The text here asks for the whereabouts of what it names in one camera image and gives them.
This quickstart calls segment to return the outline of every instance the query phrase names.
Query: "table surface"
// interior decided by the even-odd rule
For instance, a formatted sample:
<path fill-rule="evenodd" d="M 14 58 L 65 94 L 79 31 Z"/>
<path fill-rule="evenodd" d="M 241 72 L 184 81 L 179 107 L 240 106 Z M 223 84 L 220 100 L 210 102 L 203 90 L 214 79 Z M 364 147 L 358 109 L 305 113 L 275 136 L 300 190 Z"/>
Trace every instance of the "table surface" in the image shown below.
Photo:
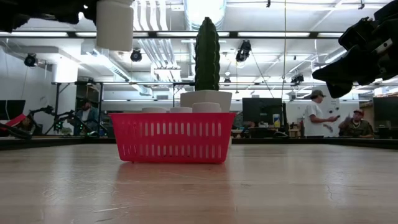
<path fill-rule="evenodd" d="M 133 164 L 112 144 L 0 152 L 0 223 L 396 223 L 398 152 L 234 145 L 225 164 Z"/>

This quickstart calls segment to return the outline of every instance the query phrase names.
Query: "red plastic basket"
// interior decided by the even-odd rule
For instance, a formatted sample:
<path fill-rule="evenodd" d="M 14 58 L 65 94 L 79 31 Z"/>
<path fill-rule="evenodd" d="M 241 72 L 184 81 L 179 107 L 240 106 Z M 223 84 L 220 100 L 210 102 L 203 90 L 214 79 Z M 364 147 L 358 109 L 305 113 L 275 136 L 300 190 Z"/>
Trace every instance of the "red plastic basket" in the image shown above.
<path fill-rule="evenodd" d="M 222 163 L 234 113 L 111 114 L 122 161 Z"/>

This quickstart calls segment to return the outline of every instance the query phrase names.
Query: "person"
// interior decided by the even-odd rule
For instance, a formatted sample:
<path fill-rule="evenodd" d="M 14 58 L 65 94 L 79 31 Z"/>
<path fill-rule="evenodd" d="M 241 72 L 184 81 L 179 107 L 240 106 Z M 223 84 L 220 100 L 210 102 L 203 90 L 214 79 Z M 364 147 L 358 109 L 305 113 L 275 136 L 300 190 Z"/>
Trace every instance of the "person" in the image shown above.
<path fill-rule="evenodd" d="M 323 127 L 333 132 L 332 127 L 325 123 L 337 121 L 338 116 L 323 118 L 319 104 L 322 103 L 324 97 L 326 96 L 321 90 L 313 90 L 310 95 L 311 103 L 307 105 L 304 112 L 304 135 L 306 138 L 323 138 Z"/>
<path fill-rule="evenodd" d="M 98 124 L 95 121 L 98 120 L 98 113 L 99 113 L 98 109 L 91 105 L 89 99 L 85 98 L 82 99 L 81 110 L 76 112 L 76 116 L 82 122 L 84 122 L 88 128 L 90 128 L 92 131 L 96 131 Z M 78 124 L 76 121 L 72 119 L 68 119 L 68 123 L 72 124 L 75 127 L 73 134 L 80 135 L 82 130 L 77 128 L 78 125 L 80 124 Z"/>
<path fill-rule="evenodd" d="M 363 110 L 354 110 L 354 116 L 348 116 L 338 128 L 340 128 L 339 136 L 351 138 L 373 138 L 373 128 L 371 124 L 363 119 Z"/>

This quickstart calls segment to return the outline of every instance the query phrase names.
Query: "cactus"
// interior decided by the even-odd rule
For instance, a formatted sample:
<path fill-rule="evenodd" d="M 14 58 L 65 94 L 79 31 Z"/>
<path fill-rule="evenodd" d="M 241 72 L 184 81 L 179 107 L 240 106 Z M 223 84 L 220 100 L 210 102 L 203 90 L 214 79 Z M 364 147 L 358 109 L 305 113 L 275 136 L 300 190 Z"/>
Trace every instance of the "cactus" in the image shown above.
<path fill-rule="evenodd" d="M 206 17 L 195 46 L 195 90 L 219 90 L 220 43 L 216 26 Z"/>

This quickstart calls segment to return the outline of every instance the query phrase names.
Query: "baseball cap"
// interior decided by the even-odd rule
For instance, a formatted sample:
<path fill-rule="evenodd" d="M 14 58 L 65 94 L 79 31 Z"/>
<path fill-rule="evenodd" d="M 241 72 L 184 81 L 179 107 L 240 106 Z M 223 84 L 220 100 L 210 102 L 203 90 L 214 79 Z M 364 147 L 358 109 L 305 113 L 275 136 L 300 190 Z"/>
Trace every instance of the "baseball cap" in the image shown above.
<path fill-rule="evenodd" d="M 325 95 L 323 94 L 323 92 L 321 90 L 312 90 L 311 97 L 313 97 L 313 96 L 325 97 Z"/>
<path fill-rule="evenodd" d="M 361 114 L 362 116 L 365 115 L 365 112 L 364 112 L 363 110 L 360 110 L 360 109 L 354 110 L 354 113 L 359 113 L 359 114 Z"/>

